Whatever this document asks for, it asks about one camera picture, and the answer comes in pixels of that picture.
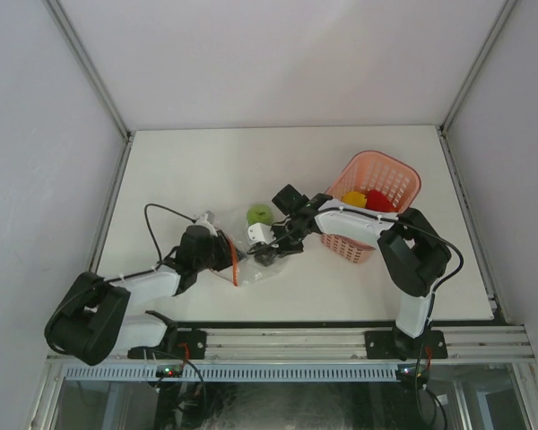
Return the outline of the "clear zip top bag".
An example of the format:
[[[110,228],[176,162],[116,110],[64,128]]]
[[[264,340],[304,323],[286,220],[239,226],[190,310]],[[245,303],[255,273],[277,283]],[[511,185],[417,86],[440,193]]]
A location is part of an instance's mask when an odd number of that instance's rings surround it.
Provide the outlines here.
[[[284,221],[283,215],[278,212],[274,205],[268,202],[261,203],[267,204],[272,208],[274,223]],[[219,278],[228,281],[234,287],[250,286],[257,282],[276,276],[283,270],[286,262],[285,257],[276,257],[274,264],[269,267],[264,267],[255,261],[255,255],[253,252],[264,245],[249,245],[247,243],[248,224],[246,215],[247,210],[252,205],[240,206],[236,209],[222,211],[216,214],[214,219],[214,226],[230,238],[239,253],[239,263],[237,269],[238,284],[234,285],[230,281],[230,269],[225,269],[224,271],[220,272],[213,271],[213,273]]]

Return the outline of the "yellow fake pear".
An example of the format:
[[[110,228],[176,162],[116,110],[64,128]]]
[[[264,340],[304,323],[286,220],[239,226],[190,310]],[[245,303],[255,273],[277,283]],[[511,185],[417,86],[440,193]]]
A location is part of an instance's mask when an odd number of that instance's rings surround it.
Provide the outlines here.
[[[349,191],[342,197],[342,202],[357,208],[367,206],[367,195],[358,191]]]

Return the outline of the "red yellow fake peach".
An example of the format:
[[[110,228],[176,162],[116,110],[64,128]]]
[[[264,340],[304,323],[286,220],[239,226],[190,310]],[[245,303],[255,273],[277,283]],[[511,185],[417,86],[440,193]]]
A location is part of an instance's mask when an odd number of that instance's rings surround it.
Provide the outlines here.
[[[392,202],[379,190],[369,190],[367,193],[367,206],[366,208],[371,211],[379,211],[386,213],[398,212],[398,209],[392,204]]]

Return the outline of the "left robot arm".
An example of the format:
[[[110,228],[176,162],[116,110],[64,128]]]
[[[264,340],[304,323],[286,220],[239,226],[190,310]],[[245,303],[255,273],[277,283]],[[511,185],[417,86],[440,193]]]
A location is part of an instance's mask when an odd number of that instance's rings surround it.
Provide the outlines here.
[[[113,279],[85,271],[75,279],[48,319],[44,337],[59,355],[95,366],[116,350],[147,347],[167,358],[178,349],[169,318],[135,308],[152,300],[186,292],[202,271],[235,269],[239,251],[220,230],[190,226],[180,243],[147,271]]]

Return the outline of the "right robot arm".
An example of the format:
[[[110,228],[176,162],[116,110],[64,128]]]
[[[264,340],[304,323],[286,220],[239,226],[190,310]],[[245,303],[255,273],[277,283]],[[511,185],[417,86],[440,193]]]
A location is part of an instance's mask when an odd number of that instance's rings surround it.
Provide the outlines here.
[[[270,227],[267,243],[256,256],[276,258],[303,251],[310,234],[344,237],[378,250],[401,300],[392,329],[395,350],[415,357],[426,346],[436,292],[457,271],[446,274],[452,253],[459,250],[439,236],[424,215],[359,208],[325,193],[308,198],[286,185],[272,199],[285,220]]]

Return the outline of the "light green fake apple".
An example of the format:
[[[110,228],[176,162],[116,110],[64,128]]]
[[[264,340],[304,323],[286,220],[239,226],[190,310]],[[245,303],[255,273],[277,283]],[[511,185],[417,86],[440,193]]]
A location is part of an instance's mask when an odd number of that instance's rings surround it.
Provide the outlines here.
[[[264,203],[257,203],[249,207],[247,210],[247,224],[252,226],[256,223],[261,223],[271,226],[274,223],[272,208]]]

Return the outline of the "pink plastic basket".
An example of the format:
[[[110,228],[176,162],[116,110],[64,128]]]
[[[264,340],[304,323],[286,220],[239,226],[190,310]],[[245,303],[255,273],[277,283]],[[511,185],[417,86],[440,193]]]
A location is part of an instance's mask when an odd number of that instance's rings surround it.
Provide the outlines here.
[[[401,213],[421,190],[412,167],[385,153],[366,150],[355,155],[326,193],[372,211]]]

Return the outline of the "aluminium front rail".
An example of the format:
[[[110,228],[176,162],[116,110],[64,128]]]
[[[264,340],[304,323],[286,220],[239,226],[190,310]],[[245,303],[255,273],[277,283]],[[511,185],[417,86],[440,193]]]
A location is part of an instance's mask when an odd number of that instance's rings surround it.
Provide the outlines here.
[[[534,353],[520,326],[445,326],[426,333],[411,353],[399,353],[387,327],[181,328],[203,331],[207,362],[375,362],[424,359],[443,363],[532,362]]]

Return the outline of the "right aluminium frame post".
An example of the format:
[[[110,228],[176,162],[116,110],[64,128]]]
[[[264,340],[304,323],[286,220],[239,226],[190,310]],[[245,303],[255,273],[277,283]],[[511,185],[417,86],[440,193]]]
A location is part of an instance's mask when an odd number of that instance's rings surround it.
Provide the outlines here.
[[[477,78],[482,73],[494,47],[496,46],[497,41],[499,40],[503,30],[508,25],[509,20],[519,4],[520,1],[518,0],[506,0],[502,3],[496,18],[488,30],[486,37],[484,38],[458,92],[456,93],[444,117],[442,124],[439,127],[439,130],[443,135],[448,133],[454,124],[456,117],[461,112],[467,98],[469,97],[473,85],[476,83]]]

